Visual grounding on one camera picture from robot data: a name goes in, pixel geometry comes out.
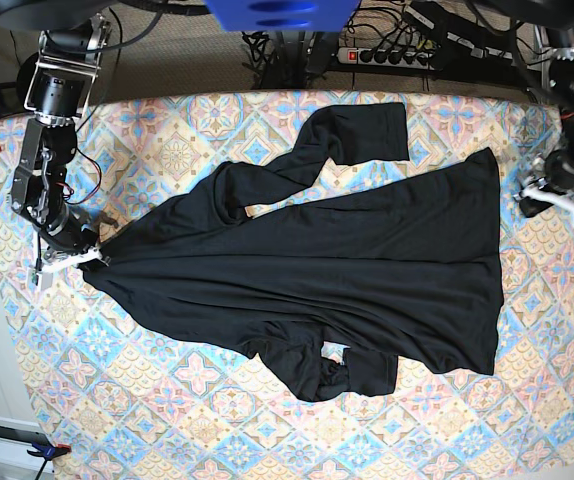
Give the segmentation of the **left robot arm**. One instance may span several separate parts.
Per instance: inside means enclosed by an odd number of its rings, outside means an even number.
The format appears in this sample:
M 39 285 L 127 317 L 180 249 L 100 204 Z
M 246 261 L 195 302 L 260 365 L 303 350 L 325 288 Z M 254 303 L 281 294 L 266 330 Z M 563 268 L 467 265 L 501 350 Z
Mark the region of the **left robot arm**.
M 556 206 L 566 211 L 574 226 L 574 1 L 490 1 L 510 19 L 509 47 L 521 76 L 541 98 L 559 109 L 562 136 L 550 153 L 538 155 L 518 175 L 514 195 L 524 216 L 532 218 Z M 534 25 L 546 41 L 547 74 L 532 76 L 519 53 L 518 24 Z

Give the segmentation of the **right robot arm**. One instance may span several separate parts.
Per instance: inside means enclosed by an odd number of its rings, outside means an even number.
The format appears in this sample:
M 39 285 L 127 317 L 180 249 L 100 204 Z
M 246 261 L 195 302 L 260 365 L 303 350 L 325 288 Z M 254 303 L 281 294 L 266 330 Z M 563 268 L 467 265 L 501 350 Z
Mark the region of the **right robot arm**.
M 119 19 L 108 1 L 0 1 L 0 26 L 35 30 L 38 51 L 21 67 L 18 95 L 31 116 L 10 203 L 36 233 L 37 276 L 87 263 L 107 264 L 89 216 L 77 210 L 67 166 L 79 153 L 76 129 Z

